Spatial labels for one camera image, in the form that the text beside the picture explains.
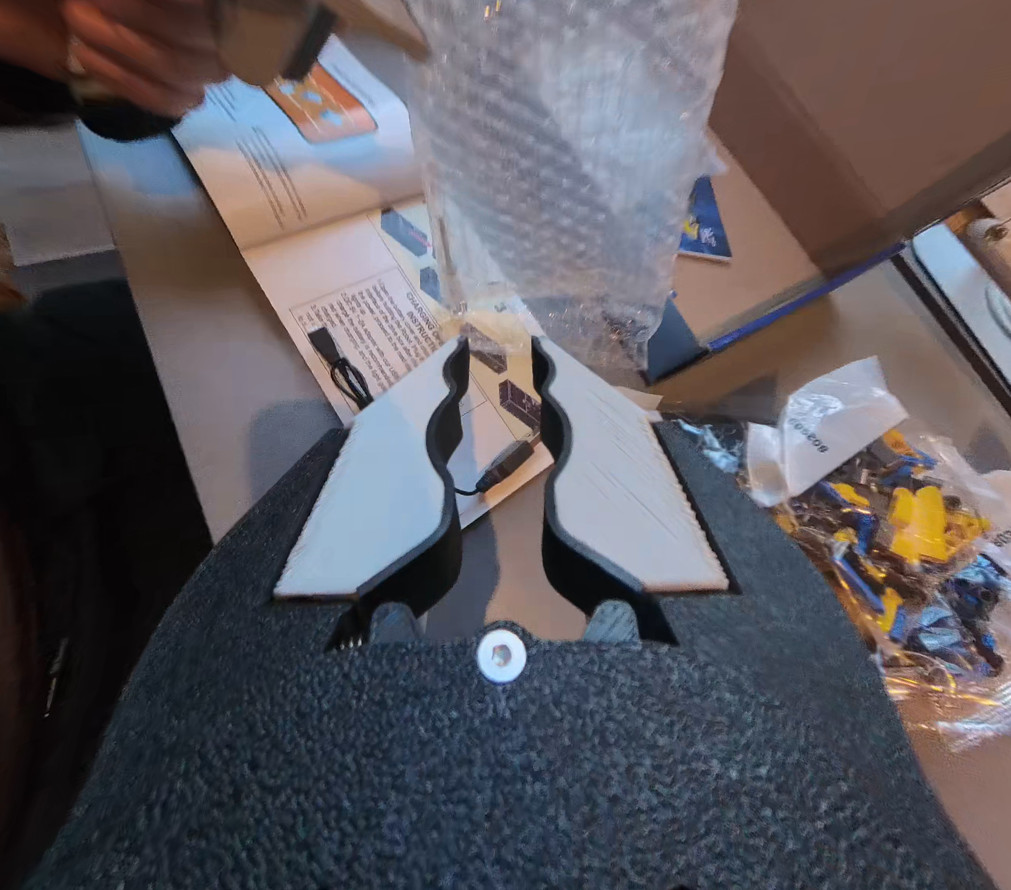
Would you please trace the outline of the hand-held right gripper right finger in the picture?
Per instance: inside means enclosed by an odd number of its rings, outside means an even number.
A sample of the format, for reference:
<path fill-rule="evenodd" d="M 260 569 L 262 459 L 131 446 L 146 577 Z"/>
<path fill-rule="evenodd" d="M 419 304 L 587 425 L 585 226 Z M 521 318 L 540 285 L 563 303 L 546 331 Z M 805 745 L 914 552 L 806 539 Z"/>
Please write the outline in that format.
<path fill-rule="evenodd" d="M 553 460 L 541 545 L 551 586 L 587 618 L 624 603 L 639 626 L 667 625 L 667 598 L 729 593 L 654 414 L 546 336 L 531 360 Z"/>

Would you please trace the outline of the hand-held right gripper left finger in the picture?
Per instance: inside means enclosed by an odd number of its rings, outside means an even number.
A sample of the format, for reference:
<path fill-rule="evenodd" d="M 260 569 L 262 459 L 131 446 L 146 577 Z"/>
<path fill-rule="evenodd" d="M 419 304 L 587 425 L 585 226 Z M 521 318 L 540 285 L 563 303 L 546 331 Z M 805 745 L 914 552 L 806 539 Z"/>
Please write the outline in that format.
<path fill-rule="evenodd" d="M 469 377 L 457 337 L 354 419 L 274 599 L 350 603 L 367 621 L 384 603 L 422 617 L 452 589 L 462 538 L 449 461 Z"/>

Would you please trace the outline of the blue-cover instruction booklet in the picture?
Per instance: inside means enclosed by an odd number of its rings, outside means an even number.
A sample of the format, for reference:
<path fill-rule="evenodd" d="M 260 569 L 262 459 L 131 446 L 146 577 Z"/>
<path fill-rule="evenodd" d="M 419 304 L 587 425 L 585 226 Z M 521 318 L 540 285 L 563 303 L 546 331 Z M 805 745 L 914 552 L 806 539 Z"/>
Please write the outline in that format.
<path fill-rule="evenodd" d="M 413 161 L 408 110 L 338 38 L 302 81 L 238 78 L 207 91 L 175 130 L 196 176 L 323 395 L 344 422 L 358 412 L 311 343 L 336 352 L 379 397 L 462 330 L 469 339 L 463 439 L 450 460 L 475 490 L 517 441 L 534 453 L 485 495 L 457 497 L 461 524 L 485 516 L 549 469 L 530 338 L 543 329 L 517 297 L 458 315 L 436 258 Z"/>

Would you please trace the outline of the clear bag small dark parts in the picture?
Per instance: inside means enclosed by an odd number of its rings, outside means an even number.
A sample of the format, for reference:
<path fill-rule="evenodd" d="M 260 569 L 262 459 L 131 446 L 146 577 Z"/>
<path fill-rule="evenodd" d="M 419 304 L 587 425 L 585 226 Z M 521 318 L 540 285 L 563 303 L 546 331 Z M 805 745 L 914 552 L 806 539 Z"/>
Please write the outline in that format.
<path fill-rule="evenodd" d="M 408 100 L 450 315 L 526 305 L 591 367 L 644 374 L 739 0 L 405 0 Z"/>

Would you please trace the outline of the blue cardboard box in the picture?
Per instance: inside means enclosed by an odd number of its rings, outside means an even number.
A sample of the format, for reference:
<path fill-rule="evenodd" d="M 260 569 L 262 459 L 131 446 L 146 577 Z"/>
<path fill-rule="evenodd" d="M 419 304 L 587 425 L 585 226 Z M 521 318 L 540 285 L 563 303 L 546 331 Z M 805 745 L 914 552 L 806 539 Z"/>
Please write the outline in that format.
<path fill-rule="evenodd" d="M 739 0 L 710 129 L 734 258 L 649 342 L 679 373 L 1009 182 L 1009 0 Z"/>

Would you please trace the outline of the grey desk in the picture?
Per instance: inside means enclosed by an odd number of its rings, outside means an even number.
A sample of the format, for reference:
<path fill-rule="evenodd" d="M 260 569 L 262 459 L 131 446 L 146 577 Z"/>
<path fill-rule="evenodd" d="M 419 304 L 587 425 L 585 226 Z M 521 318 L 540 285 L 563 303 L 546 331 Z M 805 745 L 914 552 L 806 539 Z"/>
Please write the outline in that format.
<path fill-rule="evenodd" d="M 335 423 L 231 234 L 172 141 L 135 144 L 81 132 L 137 314 L 195 483 L 218 541 Z M 782 317 L 659 386 L 710 407 L 753 388 L 776 403 L 812 378 L 878 356 L 891 391 L 928 433 L 983 468 L 1004 467 L 1009 420 L 893 264 Z M 464 534 L 462 576 L 434 609 L 437 636 L 512 620 L 540 638 L 573 639 L 586 620 L 544 575 L 543 478 Z"/>

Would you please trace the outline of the clear bag yellow blue parts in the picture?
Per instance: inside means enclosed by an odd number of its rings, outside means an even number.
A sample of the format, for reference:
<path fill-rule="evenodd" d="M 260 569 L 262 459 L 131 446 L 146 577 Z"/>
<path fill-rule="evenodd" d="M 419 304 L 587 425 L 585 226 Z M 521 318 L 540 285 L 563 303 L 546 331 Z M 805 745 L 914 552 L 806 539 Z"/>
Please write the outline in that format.
<path fill-rule="evenodd" d="M 878 358 L 746 421 L 738 479 L 827 580 L 907 719 L 1009 735 L 1009 483 L 916 431 Z"/>

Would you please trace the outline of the thin blue printed leaflet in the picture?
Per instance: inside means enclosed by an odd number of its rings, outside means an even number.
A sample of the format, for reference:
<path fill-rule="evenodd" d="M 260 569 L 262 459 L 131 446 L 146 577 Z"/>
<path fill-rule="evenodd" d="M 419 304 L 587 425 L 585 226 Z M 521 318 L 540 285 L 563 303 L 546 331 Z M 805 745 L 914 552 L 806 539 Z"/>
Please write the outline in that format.
<path fill-rule="evenodd" d="M 730 263 L 732 250 L 710 176 L 701 176 L 690 193 L 677 254 L 717 263 Z"/>

